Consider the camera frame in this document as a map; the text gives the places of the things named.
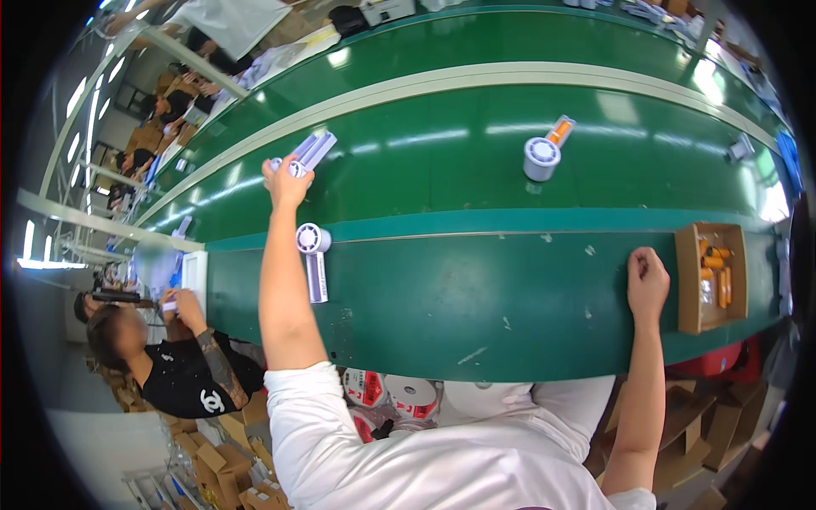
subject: factory workstation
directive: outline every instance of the factory workstation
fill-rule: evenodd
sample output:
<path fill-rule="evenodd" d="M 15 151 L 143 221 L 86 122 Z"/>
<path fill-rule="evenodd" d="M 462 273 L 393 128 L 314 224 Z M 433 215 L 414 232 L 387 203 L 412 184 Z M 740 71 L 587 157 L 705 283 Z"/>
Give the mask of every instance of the factory workstation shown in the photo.
<path fill-rule="evenodd" d="M 90 13 L 7 245 L 100 508 L 736 508 L 807 206 L 730 2 Z"/>

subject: tattoo sleeve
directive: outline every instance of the tattoo sleeve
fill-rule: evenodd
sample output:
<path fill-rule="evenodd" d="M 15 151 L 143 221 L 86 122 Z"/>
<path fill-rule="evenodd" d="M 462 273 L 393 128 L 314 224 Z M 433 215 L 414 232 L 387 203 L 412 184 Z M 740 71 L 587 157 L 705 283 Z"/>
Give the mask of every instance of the tattoo sleeve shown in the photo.
<path fill-rule="evenodd" d="M 250 399 L 246 396 L 246 392 L 244 388 L 241 387 L 241 383 L 238 382 L 238 377 L 235 375 L 233 367 L 229 364 L 227 357 L 224 355 L 224 351 L 221 350 L 218 342 L 215 341 L 213 332 L 212 328 L 207 329 L 196 338 L 196 341 L 202 348 L 206 364 L 210 367 L 212 380 L 227 392 L 229 397 L 233 400 L 235 408 L 241 409 Z"/>

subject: orange cylinder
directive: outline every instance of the orange cylinder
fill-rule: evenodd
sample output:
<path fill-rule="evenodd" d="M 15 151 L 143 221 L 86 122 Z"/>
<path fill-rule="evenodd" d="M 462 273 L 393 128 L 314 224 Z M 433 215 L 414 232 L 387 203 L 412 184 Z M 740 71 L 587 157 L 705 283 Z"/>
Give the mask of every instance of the orange cylinder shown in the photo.
<path fill-rule="evenodd" d="M 706 255 L 709 257 L 720 257 L 721 259 L 727 259 L 731 256 L 731 250 L 727 248 L 709 246 L 706 250 Z"/>
<path fill-rule="evenodd" d="M 717 275 L 717 284 L 719 290 L 717 293 L 717 302 L 720 308 L 725 308 L 728 306 L 728 287 L 725 284 L 725 271 L 720 271 L 720 274 Z"/>
<path fill-rule="evenodd" d="M 720 257 L 703 257 L 702 266 L 704 268 L 722 269 L 723 262 Z"/>
<path fill-rule="evenodd" d="M 731 268 L 725 268 L 725 302 L 731 304 Z"/>

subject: tattooed arm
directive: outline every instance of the tattooed arm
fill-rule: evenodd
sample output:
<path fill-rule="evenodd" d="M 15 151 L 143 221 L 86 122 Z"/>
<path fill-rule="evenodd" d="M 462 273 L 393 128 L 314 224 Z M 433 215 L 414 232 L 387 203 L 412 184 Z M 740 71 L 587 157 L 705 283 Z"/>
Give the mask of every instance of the tattooed arm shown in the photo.
<path fill-rule="evenodd" d="M 224 351 L 215 341 L 212 328 L 208 328 L 201 309 L 198 307 L 198 300 L 192 291 L 183 289 L 175 293 L 175 302 L 179 310 L 179 315 L 184 324 L 190 328 L 196 337 L 198 345 L 202 348 L 206 364 L 210 367 L 212 380 L 214 380 L 232 399 L 236 409 L 241 409 L 250 401 L 246 395 L 238 377 L 235 375 L 233 367 L 224 355 Z"/>

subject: dark hair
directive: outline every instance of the dark hair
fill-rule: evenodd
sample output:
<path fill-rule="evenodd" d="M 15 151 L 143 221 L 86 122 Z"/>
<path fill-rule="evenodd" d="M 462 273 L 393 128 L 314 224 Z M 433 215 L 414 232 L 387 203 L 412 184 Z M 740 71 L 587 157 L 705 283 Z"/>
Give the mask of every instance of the dark hair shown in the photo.
<path fill-rule="evenodd" d="M 156 111 L 156 99 L 157 97 L 154 94 L 146 95 L 142 100 L 139 102 L 139 108 L 142 111 L 142 115 L 145 117 L 151 117 L 153 112 Z"/>
<path fill-rule="evenodd" d="M 83 324 L 88 323 L 88 315 L 85 313 L 85 296 L 87 294 L 87 292 L 80 292 L 73 301 L 73 314 L 77 316 L 77 320 Z"/>
<path fill-rule="evenodd" d="M 115 304 L 103 304 L 88 320 L 86 334 L 88 347 L 93 351 L 97 361 L 109 369 L 127 373 L 127 363 L 116 352 L 116 323 L 122 309 Z"/>

